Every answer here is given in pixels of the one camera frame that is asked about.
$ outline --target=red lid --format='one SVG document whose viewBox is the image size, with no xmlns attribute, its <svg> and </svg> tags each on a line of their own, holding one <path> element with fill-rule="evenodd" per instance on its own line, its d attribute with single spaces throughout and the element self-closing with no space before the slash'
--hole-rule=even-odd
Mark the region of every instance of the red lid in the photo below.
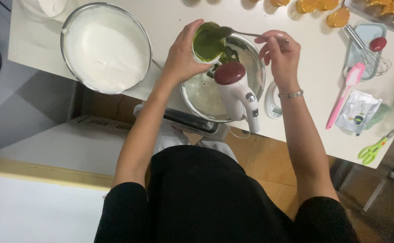
<svg viewBox="0 0 394 243">
<path fill-rule="evenodd" d="M 216 69 L 213 79 L 219 85 L 229 85 L 241 80 L 245 73 L 245 67 L 240 62 L 228 62 Z"/>
</svg>

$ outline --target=hand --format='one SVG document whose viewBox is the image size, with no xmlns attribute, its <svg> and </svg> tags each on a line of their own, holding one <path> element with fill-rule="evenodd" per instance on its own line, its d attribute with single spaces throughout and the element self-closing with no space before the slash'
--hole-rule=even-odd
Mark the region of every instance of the hand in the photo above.
<svg viewBox="0 0 394 243">
<path fill-rule="evenodd" d="M 272 61 L 270 69 L 280 94 L 291 94 L 300 91 L 298 84 L 298 63 L 301 45 L 293 40 L 286 32 L 270 30 L 263 34 L 268 38 L 256 38 L 255 43 L 267 42 L 259 53 L 259 58 L 264 58 L 266 66 Z M 285 46 L 278 45 L 278 38 L 285 38 L 289 43 Z"/>
<path fill-rule="evenodd" d="M 194 32 L 203 22 L 203 19 L 198 19 L 186 25 L 180 32 L 168 51 L 161 74 L 163 82 L 176 86 L 211 67 L 211 64 L 196 62 L 191 51 Z"/>
</svg>

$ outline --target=white cloth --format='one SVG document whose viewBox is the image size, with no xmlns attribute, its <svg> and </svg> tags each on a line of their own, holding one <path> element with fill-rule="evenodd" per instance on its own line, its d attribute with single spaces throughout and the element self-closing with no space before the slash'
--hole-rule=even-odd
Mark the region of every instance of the white cloth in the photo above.
<svg viewBox="0 0 394 243">
<path fill-rule="evenodd" d="M 134 115 L 138 117 L 140 113 L 140 109 L 143 108 L 144 102 L 139 105 L 136 105 L 134 108 Z M 155 147 L 153 149 L 153 154 L 161 152 L 162 150 L 177 146 L 177 145 L 191 145 L 187 136 L 183 134 L 182 131 L 172 128 L 171 125 L 167 124 L 164 119 L 161 121 L 161 126 L 159 127 L 158 135 L 156 138 Z M 232 151 L 232 149 L 225 143 L 220 141 L 213 141 L 209 138 L 202 138 L 197 142 L 196 146 L 207 147 L 215 149 L 219 152 L 222 152 L 236 162 L 238 161 Z"/>
</svg>

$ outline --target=kitchen scale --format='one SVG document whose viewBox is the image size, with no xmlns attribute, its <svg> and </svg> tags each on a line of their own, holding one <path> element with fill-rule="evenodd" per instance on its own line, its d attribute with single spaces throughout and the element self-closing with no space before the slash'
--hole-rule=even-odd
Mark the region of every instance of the kitchen scale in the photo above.
<svg viewBox="0 0 394 243">
<path fill-rule="evenodd" d="M 281 109 L 281 101 L 280 97 L 278 97 L 278 86 L 275 84 L 275 81 L 270 83 L 265 98 L 265 111 L 269 118 L 277 119 L 283 115 L 283 111 Z"/>
</svg>

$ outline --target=silver bracelet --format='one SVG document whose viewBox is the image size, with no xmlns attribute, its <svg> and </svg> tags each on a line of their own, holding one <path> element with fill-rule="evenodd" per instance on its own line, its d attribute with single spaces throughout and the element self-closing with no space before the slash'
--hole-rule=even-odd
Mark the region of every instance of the silver bracelet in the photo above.
<svg viewBox="0 0 394 243">
<path fill-rule="evenodd" d="M 288 94 L 288 95 L 281 95 L 281 94 L 278 94 L 278 97 L 279 97 L 279 98 L 295 98 L 295 97 L 298 97 L 298 96 L 302 96 L 303 94 L 304 94 L 304 91 L 301 90 L 301 91 L 299 91 L 299 92 L 297 92 L 297 93 Z"/>
</svg>

